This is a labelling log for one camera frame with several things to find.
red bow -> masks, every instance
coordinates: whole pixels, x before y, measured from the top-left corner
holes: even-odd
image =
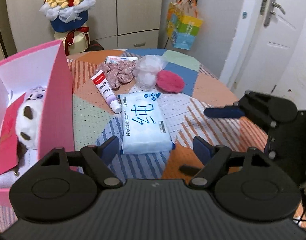
[[[85,34],[87,43],[89,44],[88,31],[89,31],[89,28],[88,28],[88,27],[81,27],[81,28],[78,28],[78,29],[75,29],[75,30],[70,31],[70,32],[66,35],[66,39],[65,39],[65,43],[64,43],[65,55],[66,55],[66,56],[69,55],[68,46],[74,44],[74,32],[82,32],[83,34]]]

drawer handle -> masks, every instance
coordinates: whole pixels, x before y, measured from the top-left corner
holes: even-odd
[[[143,42],[143,43],[139,43],[139,44],[133,44],[134,47],[138,48],[138,47],[143,47],[145,46],[146,42]]]

door frame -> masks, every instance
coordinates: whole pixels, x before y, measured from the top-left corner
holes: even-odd
[[[240,73],[245,58],[251,53],[251,45],[257,39],[258,30],[263,24],[268,9],[266,4],[264,15],[260,15],[263,0],[244,0],[236,34],[229,54],[225,61],[219,80],[232,90],[234,82]]]

open pink box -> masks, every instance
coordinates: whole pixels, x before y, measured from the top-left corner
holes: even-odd
[[[72,83],[60,40],[41,44],[0,61],[0,133],[10,104],[31,88],[47,87],[37,156],[33,162],[41,159],[54,147],[61,146],[67,151],[74,151]],[[0,158],[0,168],[4,170],[17,165],[14,163],[14,160],[17,162],[17,155]],[[0,185],[0,205],[11,206],[8,198],[10,186]]]

tablecloth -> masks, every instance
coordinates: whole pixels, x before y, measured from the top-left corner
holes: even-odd
[[[226,145],[235,151],[245,151],[250,146],[264,149],[267,135],[247,118],[209,119],[203,114],[206,107],[230,105],[237,100],[220,81],[195,58],[165,49],[104,50],[80,53],[68,57],[73,75],[73,125],[75,150],[85,145],[103,143],[112,135],[120,140],[123,131],[120,115],[112,112],[90,80],[96,65],[107,56],[163,55],[170,70],[185,82],[183,93],[162,94],[158,103],[164,114],[176,148],[171,152],[147,155],[117,155],[109,168],[122,180],[127,178],[183,178],[179,172],[182,164],[202,167],[192,150],[194,136],[201,136],[212,145]],[[116,94],[142,91],[135,81],[122,85]],[[15,221],[12,208],[0,206],[0,231],[5,231]]]

